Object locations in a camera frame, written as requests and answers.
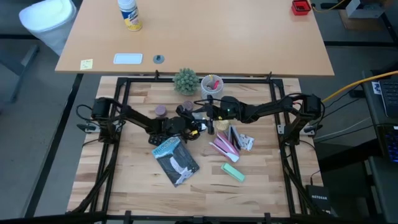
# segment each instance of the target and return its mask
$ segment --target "wooden table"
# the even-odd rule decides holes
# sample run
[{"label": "wooden table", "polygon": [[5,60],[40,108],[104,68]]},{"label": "wooden table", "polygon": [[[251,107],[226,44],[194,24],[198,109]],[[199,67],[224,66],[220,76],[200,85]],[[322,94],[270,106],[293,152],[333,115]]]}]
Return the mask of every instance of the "wooden table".
[{"label": "wooden table", "polygon": [[[136,0],[143,22],[128,31],[117,1],[84,0],[56,71],[334,75],[313,12],[292,0]],[[141,53],[140,65],[115,65],[117,53]],[[164,55],[162,64],[153,57]],[[80,70],[82,60],[93,68]]]},{"label": "wooden table", "polygon": [[[113,97],[116,80],[117,77],[102,77],[97,97]],[[297,79],[287,78],[284,83],[286,94],[300,91]],[[249,104],[271,100],[269,86],[260,83],[225,84],[224,95],[235,96]],[[177,105],[185,100],[199,98],[199,92],[191,97],[179,95],[173,90],[172,83],[132,83],[128,103],[150,118],[155,118],[156,105],[164,104],[168,116],[173,117]],[[215,136],[205,133],[187,144],[200,170],[177,188],[153,157],[151,150],[155,147],[147,143],[148,135],[140,127],[126,123],[122,131],[108,214],[123,215],[125,210],[131,210],[134,215],[261,217],[269,212],[272,217],[288,217],[274,116],[263,117],[252,124],[232,123],[240,133],[256,139],[252,152],[241,151],[240,160],[235,164],[230,163],[246,175],[246,180],[239,183],[220,169],[228,161],[209,146],[208,142]],[[97,137],[96,134],[89,134],[86,141]],[[313,144],[310,138],[302,139]],[[102,144],[99,142],[83,148],[69,210],[77,207],[94,185],[101,150]],[[317,156],[307,144],[297,146],[297,156],[305,185],[309,183],[311,174],[319,170]],[[314,175],[314,183],[322,184],[319,173]],[[299,200],[294,187],[293,193],[296,211],[299,212]],[[99,195],[99,203],[102,203],[102,198],[103,191]]]}]

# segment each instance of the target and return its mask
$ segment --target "green succulent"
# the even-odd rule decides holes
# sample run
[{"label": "green succulent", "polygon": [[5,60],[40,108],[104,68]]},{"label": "green succulent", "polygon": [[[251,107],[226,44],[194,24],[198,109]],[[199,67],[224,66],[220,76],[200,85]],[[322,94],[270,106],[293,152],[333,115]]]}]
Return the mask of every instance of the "green succulent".
[{"label": "green succulent", "polygon": [[199,77],[189,68],[180,69],[180,73],[176,73],[174,78],[174,90],[185,95],[193,95],[199,86]]}]

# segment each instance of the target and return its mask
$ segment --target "mint green object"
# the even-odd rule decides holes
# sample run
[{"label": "mint green object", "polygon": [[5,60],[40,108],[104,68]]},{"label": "mint green object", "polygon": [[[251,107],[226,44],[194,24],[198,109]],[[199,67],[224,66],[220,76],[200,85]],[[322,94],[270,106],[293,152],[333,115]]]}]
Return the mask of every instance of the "mint green object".
[{"label": "mint green object", "polygon": [[229,174],[231,177],[238,180],[240,183],[244,181],[244,175],[241,172],[239,172],[237,169],[229,165],[228,163],[224,163],[221,166],[221,169],[225,171],[227,174]]}]

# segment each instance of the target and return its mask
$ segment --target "trash can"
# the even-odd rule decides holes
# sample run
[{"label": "trash can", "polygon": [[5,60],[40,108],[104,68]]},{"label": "trash can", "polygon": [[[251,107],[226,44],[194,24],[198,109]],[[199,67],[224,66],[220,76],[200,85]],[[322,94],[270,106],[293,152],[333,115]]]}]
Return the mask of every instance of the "trash can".
[{"label": "trash can", "polygon": [[45,0],[23,9],[19,19],[31,34],[61,55],[76,14],[72,0]]}]

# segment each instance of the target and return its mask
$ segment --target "book cover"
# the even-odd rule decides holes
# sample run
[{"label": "book cover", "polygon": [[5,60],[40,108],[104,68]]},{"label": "book cover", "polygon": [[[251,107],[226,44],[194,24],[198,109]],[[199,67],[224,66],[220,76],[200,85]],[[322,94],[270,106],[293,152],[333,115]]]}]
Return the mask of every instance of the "book cover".
[{"label": "book cover", "polygon": [[174,187],[182,184],[199,170],[198,164],[178,137],[171,137],[152,150]]}]

